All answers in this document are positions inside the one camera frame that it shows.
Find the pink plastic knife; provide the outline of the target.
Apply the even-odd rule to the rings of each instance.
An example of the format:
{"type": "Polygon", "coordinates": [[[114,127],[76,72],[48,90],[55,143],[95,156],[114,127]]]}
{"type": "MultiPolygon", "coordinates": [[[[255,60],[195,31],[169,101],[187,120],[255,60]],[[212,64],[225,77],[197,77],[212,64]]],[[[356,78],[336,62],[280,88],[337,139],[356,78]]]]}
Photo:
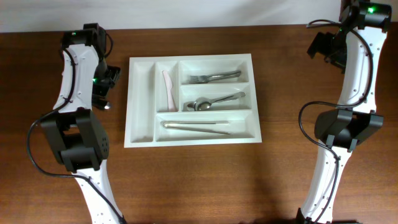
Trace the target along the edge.
{"type": "Polygon", "coordinates": [[[163,70],[162,71],[162,75],[163,75],[163,78],[164,78],[165,87],[166,87],[166,91],[167,91],[168,109],[169,109],[170,112],[176,112],[177,109],[176,109],[176,105],[175,105],[173,94],[172,94],[172,88],[173,88],[172,80],[170,78],[170,75],[169,75],[168,71],[163,70]]]}

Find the metal kitchen tongs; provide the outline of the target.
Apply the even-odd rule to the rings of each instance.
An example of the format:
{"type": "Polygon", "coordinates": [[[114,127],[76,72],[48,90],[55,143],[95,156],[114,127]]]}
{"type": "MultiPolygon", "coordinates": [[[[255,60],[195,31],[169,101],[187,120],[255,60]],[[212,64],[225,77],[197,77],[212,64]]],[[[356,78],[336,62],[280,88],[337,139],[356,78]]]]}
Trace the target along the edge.
{"type": "Polygon", "coordinates": [[[227,121],[161,121],[161,126],[165,129],[176,129],[181,131],[194,131],[201,133],[213,133],[230,135],[228,131],[219,131],[211,127],[217,125],[227,125],[227,121]]]}

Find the large metal spoon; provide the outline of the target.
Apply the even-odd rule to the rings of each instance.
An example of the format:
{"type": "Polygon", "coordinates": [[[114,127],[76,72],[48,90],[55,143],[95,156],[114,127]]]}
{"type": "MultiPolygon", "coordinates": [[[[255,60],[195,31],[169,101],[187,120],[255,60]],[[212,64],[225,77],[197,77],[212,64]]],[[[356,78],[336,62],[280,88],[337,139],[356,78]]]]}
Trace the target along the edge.
{"type": "Polygon", "coordinates": [[[197,102],[189,101],[189,102],[184,103],[183,110],[184,111],[196,111],[197,110],[197,102]]]}
{"type": "Polygon", "coordinates": [[[193,108],[195,111],[204,111],[204,110],[210,109],[211,106],[215,103],[222,103],[225,101],[237,100],[237,99],[245,97],[245,96],[246,96],[245,92],[240,91],[240,92],[234,93],[232,95],[221,96],[219,98],[213,98],[213,99],[202,97],[195,101],[193,108]]]}

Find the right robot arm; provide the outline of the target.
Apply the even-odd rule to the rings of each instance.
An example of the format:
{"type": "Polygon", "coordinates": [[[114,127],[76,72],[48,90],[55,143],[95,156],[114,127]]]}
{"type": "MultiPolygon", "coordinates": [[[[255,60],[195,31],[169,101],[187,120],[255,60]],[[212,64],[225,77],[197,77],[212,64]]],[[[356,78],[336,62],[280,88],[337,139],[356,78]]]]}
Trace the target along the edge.
{"type": "Polygon", "coordinates": [[[384,118],[376,113],[379,57],[391,25],[392,6],[371,1],[342,1],[337,22],[317,19],[307,28],[337,27],[336,33],[319,32],[307,53],[316,54],[344,74],[337,103],[318,101],[331,109],[318,115],[314,137],[317,163],[310,190],[298,209],[295,223],[332,223],[333,204],[343,170],[356,147],[381,129],[384,118]]]}

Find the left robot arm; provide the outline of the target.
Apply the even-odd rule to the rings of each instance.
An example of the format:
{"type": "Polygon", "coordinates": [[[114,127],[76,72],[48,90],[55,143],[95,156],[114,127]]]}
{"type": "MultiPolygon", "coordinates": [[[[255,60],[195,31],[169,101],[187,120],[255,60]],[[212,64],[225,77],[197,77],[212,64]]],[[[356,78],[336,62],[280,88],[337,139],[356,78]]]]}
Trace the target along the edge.
{"type": "Polygon", "coordinates": [[[77,181],[92,223],[126,221],[108,179],[109,138],[93,112],[110,108],[106,97],[121,74],[106,63],[111,53],[106,44],[112,41],[97,23],[64,33],[60,93],[52,111],[37,120],[55,160],[67,170],[64,176],[77,181]]]}

